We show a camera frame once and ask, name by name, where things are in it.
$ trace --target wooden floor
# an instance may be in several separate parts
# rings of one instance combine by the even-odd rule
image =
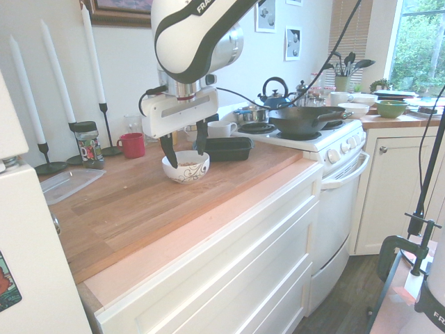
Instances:
[[[367,308],[374,307],[383,288],[377,261],[378,255],[351,256],[330,295],[293,334],[365,333]]]

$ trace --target black wok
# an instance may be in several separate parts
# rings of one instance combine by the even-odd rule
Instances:
[[[274,124],[283,134],[310,136],[328,122],[344,120],[352,114],[338,106],[292,106],[269,111],[269,123]]]

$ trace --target stovetop burner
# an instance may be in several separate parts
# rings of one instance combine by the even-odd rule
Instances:
[[[274,125],[263,122],[244,124],[238,129],[238,132],[244,134],[269,134],[274,131]]]
[[[296,134],[283,134],[282,132],[277,133],[277,138],[281,139],[289,139],[291,141],[310,141],[312,139],[317,139],[319,136],[321,136],[320,132],[316,132],[315,134],[308,134],[308,135],[296,135]]]
[[[334,120],[332,122],[327,122],[324,128],[322,130],[336,130],[340,129],[345,125],[345,122],[342,120]]]

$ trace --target trees outside window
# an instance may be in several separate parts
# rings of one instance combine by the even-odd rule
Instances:
[[[395,90],[437,96],[445,84],[445,0],[404,0],[390,81]]]

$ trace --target black candle holder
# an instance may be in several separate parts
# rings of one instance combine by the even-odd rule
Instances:
[[[81,148],[79,147],[79,143],[77,142],[76,134],[74,133],[74,124],[76,124],[76,123],[68,123],[68,125],[70,126],[70,130],[72,131],[72,133],[74,135],[74,139],[76,140],[76,146],[77,146],[77,149],[79,150],[79,155],[74,155],[73,157],[70,157],[67,160],[67,163],[69,165],[79,166],[82,164],[82,155],[81,155]]]
[[[106,112],[108,111],[108,106],[106,103],[99,103],[100,111],[104,114],[105,118],[105,125],[106,125],[106,131],[108,133],[108,141],[110,142],[109,148],[103,148],[102,149],[102,155],[104,157],[112,157],[113,155],[122,154],[121,151],[115,146],[113,146],[113,141],[111,140],[111,133],[110,133],[110,127],[108,126],[108,119],[106,117]]]
[[[39,151],[43,153],[45,160],[47,161],[45,164],[35,167],[35,171],[37,172],[37,175],[48,175],[48,174],[54,174],[57,173],[65,168],[67,168],[68,164],[66,162],[50,162],[48,158],[48,143],[45,144],[37,144],[39,147]]]

